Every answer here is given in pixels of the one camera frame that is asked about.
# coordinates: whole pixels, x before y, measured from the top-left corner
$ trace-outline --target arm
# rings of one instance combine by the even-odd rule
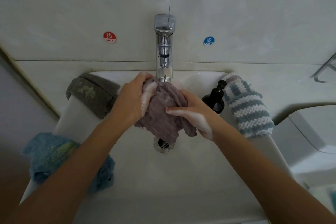
[[[7,223],[72,223],[80,202],[119,137],[144,115],[156,85],[140,73],[123,86],[110,114],[69,159],[18,206]]]
[[[202,136],[219,147],[272,224],[336,223],[336,218],[318,200],[265,158],[202,100],[186,90],[181,93],[188,107],[167,108],[166,112],[185,117]]]

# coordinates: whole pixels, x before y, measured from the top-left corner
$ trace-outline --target hand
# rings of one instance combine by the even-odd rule
[[[124,131],[140,120],[158,85],[157,82],[152,82],[142,92],[143,83],[152,77],[149,73],[141,72],[132,81],[125,83],[106,120],[118,123]]]
[[[168,107],[166,113],[186,118],[203,137],[212,140],[227,123],[195,94],[187,90],[180,92],[188,101],[188,107]]]

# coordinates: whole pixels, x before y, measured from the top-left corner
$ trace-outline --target person's left hand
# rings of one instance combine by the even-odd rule
[[[117,122],[123,130],[127,130],[140,120],[158,85],[157,82],[152,82],[142,93],[143,83],[152,77],[149,73],[140,72],[132,81],[125,83],[106,120]]]

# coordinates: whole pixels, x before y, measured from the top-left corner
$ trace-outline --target wet towel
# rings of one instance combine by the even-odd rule
[[[118,97],[119,87],[118,84],[100,76],[83,73],[72,80],[66,90],[66,98],[69,100],[70,96],[74,95],[98,118],[104,119]]]
[[[236,118],[239,132],[246,138],[270,135],[274,123],[261,100],[262,94],[235,73],[226,75],[223,80],[227,82],[224,98]]]
[[[187,100],[173,84],[159,82],[156,78],[145,81],[142,91],[153,81],[157,82],[157,88],[149,101],[145,115],[135,126],[146,128],[154,136],[161,138],[168,144],[175,143],[181,129],[184,129],[185,133],[190,137],[196,136],[196,128],[185,118],[166,113],[166,107],[187,107]]]
[[[31,158],[29,169],[31,179],[37,184],[42,184],[79,146],[79,143],[52,133],[37,134],[23,150],[23,154]],[[113,185],[114,165],[115,162],[110,155],[107,156],[88,189],[89,193]]]

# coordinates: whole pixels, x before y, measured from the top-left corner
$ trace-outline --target blue sticker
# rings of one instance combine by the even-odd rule
[[[215,39],[212,36],[208,36],[207,38],[204,39],[203,45],[205,47],[212,46],[215,43]]]

